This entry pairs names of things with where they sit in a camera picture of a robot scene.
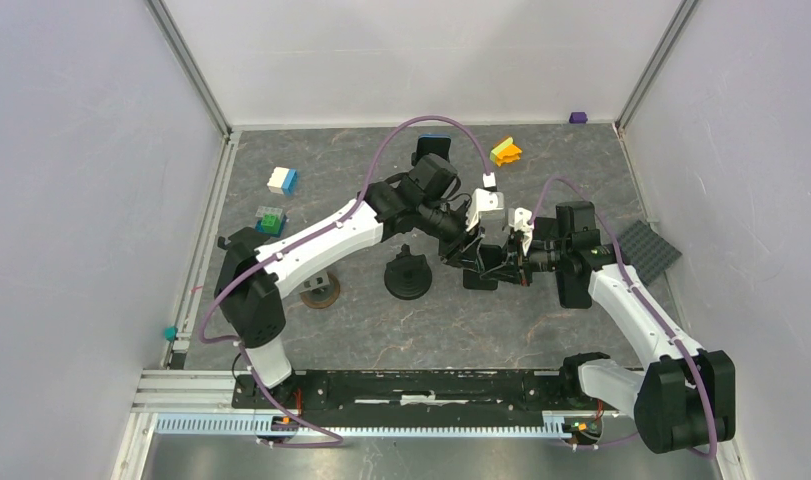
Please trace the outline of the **teal edged black phone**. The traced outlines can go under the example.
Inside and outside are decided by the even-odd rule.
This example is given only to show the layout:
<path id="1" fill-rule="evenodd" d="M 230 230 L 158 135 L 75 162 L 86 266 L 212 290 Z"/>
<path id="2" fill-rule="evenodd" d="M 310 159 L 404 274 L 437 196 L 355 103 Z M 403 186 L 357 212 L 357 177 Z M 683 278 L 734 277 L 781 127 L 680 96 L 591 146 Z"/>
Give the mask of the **teal edged black phone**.
<path id="1" fill-rule="evenodd" d="M 498 289 L 497 275 L 503 268 L 507 253 L 499 245 L 479 244 L 470 248 L 462 258 L 463 288 L 475 291 Z"/>

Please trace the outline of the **blue edged black phone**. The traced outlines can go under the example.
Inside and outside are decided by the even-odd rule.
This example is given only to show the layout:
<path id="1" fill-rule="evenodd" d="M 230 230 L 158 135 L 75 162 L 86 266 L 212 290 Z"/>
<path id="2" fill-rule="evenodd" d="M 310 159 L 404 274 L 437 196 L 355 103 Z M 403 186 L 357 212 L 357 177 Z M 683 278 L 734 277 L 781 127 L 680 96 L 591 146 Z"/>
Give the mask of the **blue edged black phone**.
<path id="1" fill-rule="evenodd" d="M 448 135 L 425 134 L 417 140 L 415 149 L 415 159 L 419 160 L 426 155 L 437 155 L 444 160 L 449 160 L 449 152 L 452 139 Z"/>

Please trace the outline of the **black round base phone stand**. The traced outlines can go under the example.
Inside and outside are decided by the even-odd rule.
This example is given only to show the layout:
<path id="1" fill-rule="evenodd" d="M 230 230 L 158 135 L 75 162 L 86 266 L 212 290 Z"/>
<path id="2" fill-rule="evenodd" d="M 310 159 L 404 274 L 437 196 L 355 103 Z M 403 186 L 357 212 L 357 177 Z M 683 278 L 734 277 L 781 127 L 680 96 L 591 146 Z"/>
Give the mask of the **black round base phone stand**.
<path id="1" fill-rule="evenodd" d="M 439 160 L 441 160 L 441 157 L 436 154 L 425 154 L 413 162 L 410 174 L 414 176 L 433 174 L 438 169 Z"/>

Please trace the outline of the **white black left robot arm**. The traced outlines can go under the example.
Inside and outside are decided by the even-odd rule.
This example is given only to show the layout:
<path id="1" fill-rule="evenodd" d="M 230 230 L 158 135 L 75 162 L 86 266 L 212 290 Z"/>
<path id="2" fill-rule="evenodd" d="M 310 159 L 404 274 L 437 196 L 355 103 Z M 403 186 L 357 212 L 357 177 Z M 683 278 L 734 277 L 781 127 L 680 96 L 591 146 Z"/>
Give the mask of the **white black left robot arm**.
<path id="1" fill-rule="evenodd" d="M 367 185 L 331 216 L 284 240 L 257 246 L 253 241 L 260 234 L 251 228 L 230 236 L 214 302 L 236 332 L 262 400 L 278 408 L 295 394 L 281 339 L 283 298 L 313 274 L 400 233 L 418 229 L 449 246 L 474 239 L 479 221 L 501 209 L 504 199 L 495 176 L 486 174 L 469 202 L 451 210 L 458 184 L 457 171 L 445 158 L 426 154 L 411 170 Z"/>

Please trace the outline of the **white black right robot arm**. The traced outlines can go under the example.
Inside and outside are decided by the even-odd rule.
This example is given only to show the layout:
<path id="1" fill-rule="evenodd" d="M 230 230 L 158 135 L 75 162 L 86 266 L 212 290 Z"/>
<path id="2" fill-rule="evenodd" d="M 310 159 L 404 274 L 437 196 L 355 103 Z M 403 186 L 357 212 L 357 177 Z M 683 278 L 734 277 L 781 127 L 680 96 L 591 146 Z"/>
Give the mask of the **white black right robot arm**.
<path id="1" fill-rule="evenodd" d="M 702 446 L 714 454 L 719 443 L 734 438 L 734 362 L 692 339 L 648 292 L 618 245 L 603 243 L 592 203 L 562 203 L 553 218 L 511 209 L 507 223 L 521 273 L 554 273 L 564 308 L 603 308 L 642 367 L 631 371 L 601 353 L 569 357 L 558 382 L 566 405 L 583 408 L 597 399 L 616 408 L 633 419 L 640 439 L 657 454 Z"/>

